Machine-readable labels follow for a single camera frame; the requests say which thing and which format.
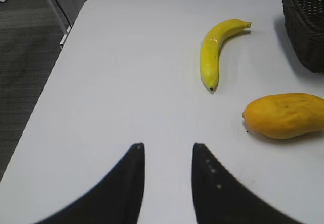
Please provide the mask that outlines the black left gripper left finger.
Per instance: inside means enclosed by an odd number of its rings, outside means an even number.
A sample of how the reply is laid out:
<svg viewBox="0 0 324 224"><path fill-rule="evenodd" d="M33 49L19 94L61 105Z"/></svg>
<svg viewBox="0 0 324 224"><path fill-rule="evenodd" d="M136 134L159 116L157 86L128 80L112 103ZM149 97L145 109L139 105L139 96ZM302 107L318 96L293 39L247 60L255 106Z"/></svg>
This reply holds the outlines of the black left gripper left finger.
<svg viewBox="0 0 324 224"><path fill-rule="evenodd" d="M42 223L137 223L145 184L145 148L132 144L94 187Z"/></svg>

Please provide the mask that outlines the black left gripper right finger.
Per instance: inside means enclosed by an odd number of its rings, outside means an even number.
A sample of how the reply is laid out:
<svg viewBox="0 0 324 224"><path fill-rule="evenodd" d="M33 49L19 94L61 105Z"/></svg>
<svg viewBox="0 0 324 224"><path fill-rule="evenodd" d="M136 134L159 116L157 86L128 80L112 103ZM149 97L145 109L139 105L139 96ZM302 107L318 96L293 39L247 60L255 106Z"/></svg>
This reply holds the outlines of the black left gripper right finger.
<svg viewBox="0 0 324 224"><path fill-rule="evenodd" d="M191 190L198 223L296 223L241 184L203 143L193 145Z"/></svg>

